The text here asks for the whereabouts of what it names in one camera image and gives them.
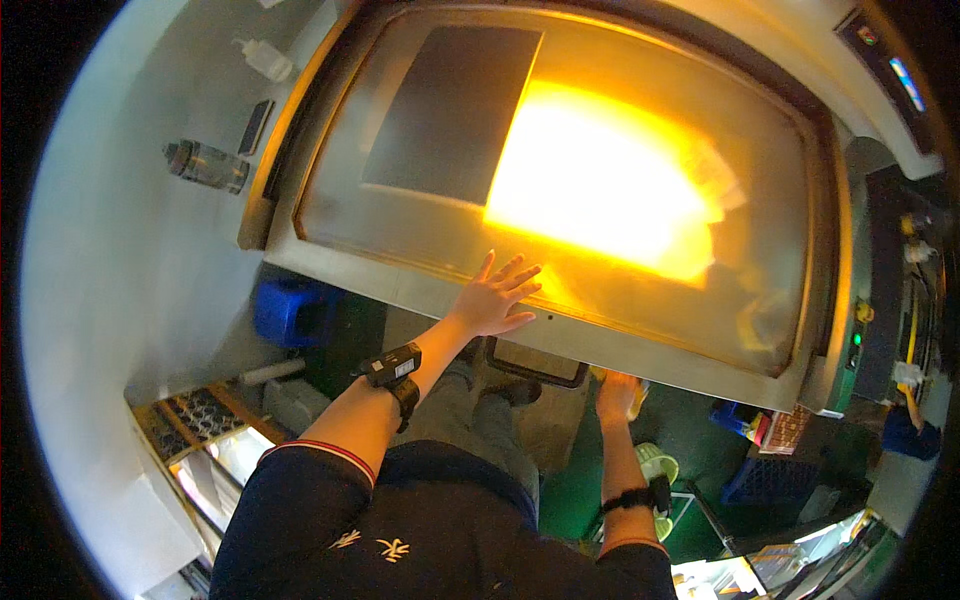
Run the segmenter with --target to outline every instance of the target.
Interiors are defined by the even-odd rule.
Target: bright yellow light
[[[713,262],[708,224],[724,215],[723,203],[705,196],[730,187],[718,187],[713,164],[711,181],[694,183],[684,172],[683,165],[704,169],[696,155],[705,145],[693,132],[611,98],[530,82],[484,223],[700,286]]]

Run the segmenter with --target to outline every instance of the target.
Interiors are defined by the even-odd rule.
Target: black wrist band
[[[616,498],[604,502],[601,511],[605,515],[613,509],[629,509],[633,508],[634,506],[646,506],[653,508],[654,496],[652,493],[650,493],[649,488],[633,488],[632,490],[626,490]]]
[[[414,409],[417,408],[417,403],[420,402],[420,388],[413,379],[406,375],[385,383],[383,387],[390,390],[390,393],[400,404],[400,427],[396,429],[396,432],[403,433],[410,425],[410,418],[414,414]]]

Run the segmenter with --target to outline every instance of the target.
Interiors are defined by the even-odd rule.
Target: water bottle
[[[195,139],[171,142],[163,149],[170,173],[216,189],[239,194],[250,173],[250,164],[239,156],[207,146]]]

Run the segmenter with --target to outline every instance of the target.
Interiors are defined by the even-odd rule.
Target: shoe
[[[503,397],[514,408],[536,402],[542,393],[543,386],[536,379],[521,379],[484,391],[484,395],[496,394]]]

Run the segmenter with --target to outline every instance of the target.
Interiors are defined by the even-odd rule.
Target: pants
[[[434,440],[455,445],[511,475],[540,504],[540,472],[514,435],[510,402],[496,394],[473,400],[473,369],[454,361],[420,403],[407,430],[390,446]]]

